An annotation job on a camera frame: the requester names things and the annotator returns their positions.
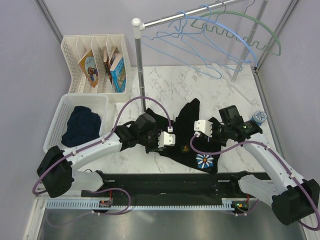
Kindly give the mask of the light blue wire hanger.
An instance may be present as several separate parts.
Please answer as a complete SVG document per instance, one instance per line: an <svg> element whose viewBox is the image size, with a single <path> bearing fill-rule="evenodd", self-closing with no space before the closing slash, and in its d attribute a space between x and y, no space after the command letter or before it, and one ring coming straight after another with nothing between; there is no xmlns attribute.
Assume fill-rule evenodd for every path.
<svg viewBox="0 0 320 240"><path fill-rule="evenodd" d="M176 25L174 26L174 29L175 29L174 32L157 31L156 36L154 37L150 37L146 35L141 36L142 38L144 38L145 40L148 40L149 42L160 41L163 44L168 45L168 48L171 49L170 52L155 48L152 45L148 44L146 41L143 41L142 43L147 47L159 53L162 53L166 56L169 56L206 76L209 76L214 79L221 79L223 77L222 73L218 69L214 68L211 64L209 64L209 63L212 63L211 59L208 59L204 55L201 55L189 42L186 41L185 37L192 37L193 35L198 35L198 33L195 33L195 32L186 33L185 28L187 27L187 25L188 25L188 20L186 19L179 20L178 26ZM184 56L180 58L177 57L176 55L174 55L174 52L177 50L179 50L180 52L182 51L184 53L187 53L188 56ZM207 69L210 69L214 74L210 74L206 71L201 71L199 68L194 68L187 62L187 60L189 59L201 60L204 63L205 67Z"/></svg>

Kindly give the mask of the dark thin book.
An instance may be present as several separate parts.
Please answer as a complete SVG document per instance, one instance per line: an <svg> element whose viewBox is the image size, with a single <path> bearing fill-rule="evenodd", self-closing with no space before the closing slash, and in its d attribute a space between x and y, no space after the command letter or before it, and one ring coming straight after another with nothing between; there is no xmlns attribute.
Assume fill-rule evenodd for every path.
<svg viewBox="0 0 320 240"><path fill-rule="evenodd" d="M103 49L103 63L104 63L104 67L105 67L106 73L108 74L110 83L113 82L113 78L112 78L112 75L111 75L111 67L112 67L113 62L116 59L118 53L119 53L119 50L118 50L118 48L116 46L113 46L112 49L111 49L111 57L109 57L107 48L105 47Z"/></svg>

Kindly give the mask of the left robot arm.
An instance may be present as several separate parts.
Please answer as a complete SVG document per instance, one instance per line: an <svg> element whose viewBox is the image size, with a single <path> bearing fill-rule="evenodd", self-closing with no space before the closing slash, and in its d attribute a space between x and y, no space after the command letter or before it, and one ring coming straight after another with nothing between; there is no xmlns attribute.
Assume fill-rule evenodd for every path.
<svg viewBox="0 0 320 240"><path fill-rule="evenodd" d="M106 196L110 185L97 172L80 172L79 169L104 156L119 153L136 145L146 152L161 151L172 133L171 127L161 128L151 115L144 113L135 121L117 125L110 133L79 146L60 149L51 147L42 159L37 174L44 193L57 198L69 190L91 191Z"/></svg>

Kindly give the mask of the white file organizer rack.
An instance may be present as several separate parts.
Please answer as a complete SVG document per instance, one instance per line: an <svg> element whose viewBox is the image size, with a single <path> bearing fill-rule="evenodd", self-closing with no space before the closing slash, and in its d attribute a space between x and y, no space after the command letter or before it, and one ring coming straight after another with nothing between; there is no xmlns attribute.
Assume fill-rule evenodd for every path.
<svg viewBox="0 0 320 240"><path fill-rule="evenodd" d="M127 50L125 35L116 34L87 34L87 35L65 35L61 42L61 50L71 75L71 84L68 92L105 94L115 103L125 102L131 98L133 76L131 64ZM116 48L123 55L126 71L126 80L123 83L124 90L118 92L116 85L109 79L104 63L104 52L111 56L112 50ZM95 59L94 68L97 70L98 83L93 87L79 62L87 52L92 52Z"/></svg>

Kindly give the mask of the metal clothes rack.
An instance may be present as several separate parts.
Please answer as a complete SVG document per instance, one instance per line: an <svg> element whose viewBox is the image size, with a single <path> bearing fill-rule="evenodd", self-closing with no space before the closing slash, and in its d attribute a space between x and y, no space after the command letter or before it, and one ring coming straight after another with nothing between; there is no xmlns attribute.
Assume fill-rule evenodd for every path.
<svg viewBox="0 0 320 240"><path fill-rule="evenodd" d="M236 4L238 3L238 0L227 0L227 1L217 1L212 5L204 5L203 7L199 7L193 10L189 10L187 12L181 11L178 14L170 15L165 18L159 18L154 21L150 21L147 23L143 23L139 18L133 18L131 21L131 25L133 27L133 35L135 40L135 52L136 52L136 60L137 60L137 71L138 71L138 83L139 83L139 95L141 98L141 107L142 110L146 110L146 93L145 93L145 81L144 81L144 69L143 69L143 56L142 56L142 31L148 28L152 28L158 25L163 25L167 23L173 23L174 21L180 21L182 19L188 20L188 19L195 19L199 20L200 18L196 15L200 13L204 13L206 11L211 12L214 9L218 9L221 7L226 7L228 5ZM255 24L253 24L251 28L251 32L249 34L247 42L245 42L237 33L233 33L236 38L240 39L240 41L244 45L244 50L242 51L241 55L245 58L250 53L254 59L254 64L257 67L258 66L258 59L256 54L253 52L252 48L249 46L249 44L252 42L252 39L256 33L256 30L258 28L258 25L261 23L261 18L263 16L263 13L265 11L265 8L268 4L267 0L264 0L260 8L258 10L257 16L253 19Z"/></svg>

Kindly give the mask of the navy blue cloth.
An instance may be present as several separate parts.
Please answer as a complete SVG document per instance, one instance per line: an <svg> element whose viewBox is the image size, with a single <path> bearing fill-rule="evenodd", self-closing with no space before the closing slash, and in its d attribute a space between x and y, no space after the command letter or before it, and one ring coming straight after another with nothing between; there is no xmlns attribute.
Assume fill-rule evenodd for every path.
<svg viewBox="0 0 320 240"><path fill-rule="evenodd" d="M97 113L85 106L75 106L67 121L66 132L61 143L68 147L76 147L100 137L101 118Z"/></svg>

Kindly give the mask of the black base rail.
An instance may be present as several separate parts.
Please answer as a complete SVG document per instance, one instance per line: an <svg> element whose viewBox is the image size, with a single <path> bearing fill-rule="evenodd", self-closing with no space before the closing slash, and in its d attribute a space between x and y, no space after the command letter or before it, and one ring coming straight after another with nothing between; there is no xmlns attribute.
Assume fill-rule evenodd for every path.
<svg viewBox="0 0 320 240"><path fill-rule="evenodd" d="M126 190L131 198L143 201L144 196L160 195L182 196L209 196L212 198L251 198L240 190L236 184L236 177L248 175L249 172L239 173L153 173L153 174L103 174L104 185L98 193L81 191L82 197L109 197L119 198L115 188Z"/></svg>

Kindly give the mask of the blue plastic curved hanger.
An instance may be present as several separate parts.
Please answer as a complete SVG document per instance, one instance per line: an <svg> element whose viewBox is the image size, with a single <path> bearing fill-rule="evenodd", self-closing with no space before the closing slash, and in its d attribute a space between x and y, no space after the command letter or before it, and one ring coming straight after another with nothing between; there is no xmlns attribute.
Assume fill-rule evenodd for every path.
<svg viewBox="0 0 320 240"><path fill-rule="evenodd" d="M201 10L207 10L209 12L211 12L211 8L208 6L208 5L202 5L202 8ZM175 27L175 32L174 34L177 34L177 36L181 36L181 39L183 39L183 36L191 36L191 35L204 35L214 46L213 48L224 53L227 58L229 60L237 60L237 65L240 66L242 63L246 63L246 64L249 64L251 63L251 61L247 61L247 57L248 57L248 54L250 53L253 57L253 61L254 61L254 65L257 67L258 66L258 59L257 59L257 56L255 54L255 52L253 51L253 49L248 46L246 44L245 41L242 41L241 43L243 44L244 46L244 52L243 52L243 56L241 56L240 58L237 58L237 57L234 57L233 55L230 55L229 53L225 52L222 48L220 48L218 45L216 45L215 42L211 41L210 38L207 37L206 35L206 30L201 30L200 32L191 32L191 33L187 33L184 31L184 28L186 26L186 24L188 23L188 20L195 20L195 19L200 19L199 16L193 16L190 12L184 12L184 11L178 11L178 15L176 15L176 19L172 20L171 23L169 25L171 25L173 22L175 21L179 21L179 27ZM242 38L237 32L235 32L233 29L223 25L222 23L220 23L218 21L218 18L219 16L217 15L212 15L210 17L210 20L208 22L208 24L217 24L218 27L222 27L222 28L225 28L229 31L231 31L234 35L238 36L239 38Z"/></svg>

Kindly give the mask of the blue illustrated book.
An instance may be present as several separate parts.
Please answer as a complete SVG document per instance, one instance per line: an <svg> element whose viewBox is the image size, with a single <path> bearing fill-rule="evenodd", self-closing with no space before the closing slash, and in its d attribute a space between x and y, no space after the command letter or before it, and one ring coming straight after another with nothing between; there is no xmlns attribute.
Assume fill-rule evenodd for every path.
<svg viewBox="0 0 320 240"><path fill-rule="evenodd" d="M110 68L112 82L117 93L122 93L126 88L126 68L124 57L117 53Z"/></svg>

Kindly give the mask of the green plastic curved hanger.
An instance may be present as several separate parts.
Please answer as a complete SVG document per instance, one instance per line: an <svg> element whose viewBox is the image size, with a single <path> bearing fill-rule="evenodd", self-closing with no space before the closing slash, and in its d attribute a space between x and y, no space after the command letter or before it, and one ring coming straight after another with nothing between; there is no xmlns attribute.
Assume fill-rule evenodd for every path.
<svg viewBox="0 0 320 240"><path fill-rule="evenodd" d="M228 11L226 10L226 5L227 2L223 2L222 1L222 6L224 7L223 11L210 11L209 13L205 13L201 16L199 16L199 19L195 19L192 23L191 23L191 27L196 28L196 29L200 29L200 30L205 30L207 32L215 32L218 35L225 35L227 38L233 39L235 38L238 42L246 42L246 44L249 47L255 47L256 49L266 52L267 54L272 54L275 56L280 56L282 53L282 46L281 46L281 42L279 40L279 38L277 37L276 33L274 31L272 31L266 24L264 24L262 21L260 21L258 19L258 17L260 16L258 14L257 17L253 17L250 16L248 14L246 14L246 10L244 13L242 12L237 12L237 11ZM219 15L223 15L223 14L227 14L227 15L236 15L245 19L248 19L250 21L253 22L253 29L250 32L249 36L243 37L243 38L239 38L239 36L234 35L230 30L227 30L226 28L220 27L221 31L219 31L220 29L218 28L217 24L214 25L209 25L208 22L211 19L212 15L217 15L217 17ZM260 47L260 42L259 41L253 41L254 35L256 30L258 29L258 27L262 27L263 29L265 29L271 36L271 40L270 43L265 44L264 46Z"/></svg>

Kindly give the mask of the blue round container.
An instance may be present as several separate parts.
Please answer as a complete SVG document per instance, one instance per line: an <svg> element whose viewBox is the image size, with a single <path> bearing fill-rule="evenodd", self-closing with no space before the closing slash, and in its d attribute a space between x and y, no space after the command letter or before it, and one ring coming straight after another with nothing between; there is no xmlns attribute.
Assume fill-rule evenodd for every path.
<svg viewBox="0 0 320 240"><path fill-rule="evenodd" d="M263 110L257 110L252 115L251 119L258 125L261 126L267 120L267 114Z"/></svg>

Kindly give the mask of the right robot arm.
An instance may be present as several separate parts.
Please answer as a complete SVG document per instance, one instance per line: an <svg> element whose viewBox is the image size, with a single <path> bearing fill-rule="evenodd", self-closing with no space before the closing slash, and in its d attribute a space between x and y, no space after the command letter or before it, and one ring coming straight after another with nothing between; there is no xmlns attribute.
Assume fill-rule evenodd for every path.
<svg viewBox="0 0 320 240"><path fill-rule="evenodd" d="M233 148L241 146L249 152L272 181L266 183L252 174L241 172L229 184L230 193L235 197L244 193L256 197L270 206L277 219L286 226L312 214L318 220L320 185L295 171L271 147L260 126L254 120L244 121L235 105L220 109L219 114L222 123L213 127L211 136L223 143L234 140Z"/></svg>

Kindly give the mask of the white plastic laundry basket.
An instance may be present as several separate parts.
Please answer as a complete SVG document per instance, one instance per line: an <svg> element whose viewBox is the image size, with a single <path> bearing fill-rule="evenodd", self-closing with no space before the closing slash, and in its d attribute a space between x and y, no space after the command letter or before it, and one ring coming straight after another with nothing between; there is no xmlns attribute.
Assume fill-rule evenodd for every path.
<svg viewBox="0 0 320 240"><path fill-rule="evenodd" d="M68 93L61 97L43 150L77 147L109 132L116 106L101 93Z"/></svg>

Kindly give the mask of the orange illustrated book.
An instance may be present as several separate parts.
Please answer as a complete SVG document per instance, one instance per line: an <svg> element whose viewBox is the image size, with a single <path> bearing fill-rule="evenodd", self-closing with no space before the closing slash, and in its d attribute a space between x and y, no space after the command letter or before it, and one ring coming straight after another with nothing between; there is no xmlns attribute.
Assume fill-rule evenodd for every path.
<svg viewBox="0 0 320 240"><path fill-rule="evenodd" d="M95 88L99 83L99 73L93 51L88 50L78 62L90 85Z"/></svg>

